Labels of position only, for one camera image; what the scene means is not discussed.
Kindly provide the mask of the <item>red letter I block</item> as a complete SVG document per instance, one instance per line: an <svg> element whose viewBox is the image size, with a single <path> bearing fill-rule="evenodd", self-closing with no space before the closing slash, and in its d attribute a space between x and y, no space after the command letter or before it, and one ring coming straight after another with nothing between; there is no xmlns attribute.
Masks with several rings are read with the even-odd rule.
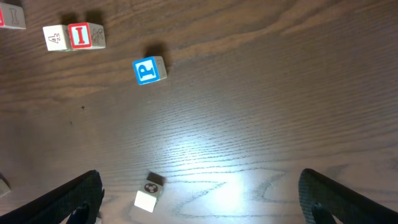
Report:
<svg viewBox="0 0 398 224"><path fill-rule="evenodd" d="M69 24L68 32L73 50L94 50L106 47L102 25L90 22Z"/></svg>

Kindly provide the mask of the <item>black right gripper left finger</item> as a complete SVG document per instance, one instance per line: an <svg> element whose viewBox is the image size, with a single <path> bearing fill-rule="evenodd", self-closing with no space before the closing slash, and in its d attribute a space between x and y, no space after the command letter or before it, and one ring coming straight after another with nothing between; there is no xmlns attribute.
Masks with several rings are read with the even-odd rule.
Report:
<svg viewBox="0 0 398 224"><path fill-rule="evenodd" d="M1 216L10 224L95 224L104 197L100 173L90 170L47 194Z"/></svg>

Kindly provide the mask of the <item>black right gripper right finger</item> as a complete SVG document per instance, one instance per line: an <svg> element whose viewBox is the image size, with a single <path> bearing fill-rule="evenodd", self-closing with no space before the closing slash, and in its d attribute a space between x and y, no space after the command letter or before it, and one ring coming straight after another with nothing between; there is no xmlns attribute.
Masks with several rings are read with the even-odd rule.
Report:
<svg viewBox="0 0 398 224"><path fill-rule="evenodd" d="M397 223L397 212L313 169L301 172L298 194L307 223Z"/></svg>

